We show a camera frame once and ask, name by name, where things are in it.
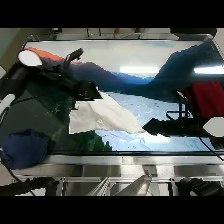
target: tabletop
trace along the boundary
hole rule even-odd
[[[167,120],[166,111],[178,110],[174,91],[193,82],[218,81],[222,84],[224,80],[223,58],[211,40],[61,40],[27,42],[25,48],[28,47],[62,58],[82,48],[84,53],[79,62],[89,64],[85,72],[93,77],[96,85],[99,80],[94,79],[97,71],[92,65],[100,66],[127,85],[135,86],[126,91],[119,89],[119,83],[107,86],[107,78],[100,80],[105,84],[102,84],[103,91],[132,112],[141,126],[152,118]],[[41,86],[30,83],[20,99],[43,91]],[[15,131],[32,128],[54,141],[49,154],[208,151],[197,137],[104,130],[69,134],[72,109],[74,102],[70,96],[49,89],[45,96],[19,103],[9,110],[1,127],[0,140]],[[214,149],[209,138],[203,140]]]

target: white cloth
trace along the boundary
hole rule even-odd
[[[77,110],[70,112],[69,134],[90,130],[119,130],[128,133],[144,132],[135,116],[106,93],[103,99],[78,101]]]

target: blue cloth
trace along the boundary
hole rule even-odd
[[[2,143],[2,157],[9,169],[24,169],[42,162],[50,138],[32,129],[10,134]]]

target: dark red fabric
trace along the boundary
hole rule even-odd
[[[224,90],[219,82],[195,82],[184,94],[196,116],[224,115]]]

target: white round object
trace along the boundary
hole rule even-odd
[[[21,51],[18,55],[19,61],[26,66],[42,65],[40,57],[33,51]]]
[[[211,118],[203,128],[215,137],[224,136],[224,118],[223,117],[213,117]]]

